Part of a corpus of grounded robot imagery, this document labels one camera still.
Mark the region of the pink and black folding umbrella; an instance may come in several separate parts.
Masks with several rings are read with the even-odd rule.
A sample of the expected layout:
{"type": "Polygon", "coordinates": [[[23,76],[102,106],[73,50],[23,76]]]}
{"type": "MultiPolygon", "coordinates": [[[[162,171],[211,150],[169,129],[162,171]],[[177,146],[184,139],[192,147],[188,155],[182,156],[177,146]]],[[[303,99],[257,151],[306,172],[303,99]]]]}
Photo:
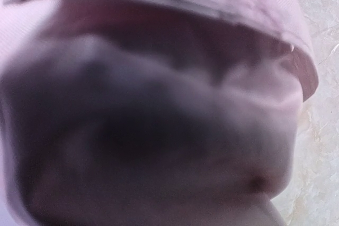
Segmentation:
{"type": "Polygon", "coordinates": [[[318,87],[298,0],[3,0],[6,200],[28,225],[284,225],[318,87]]]}

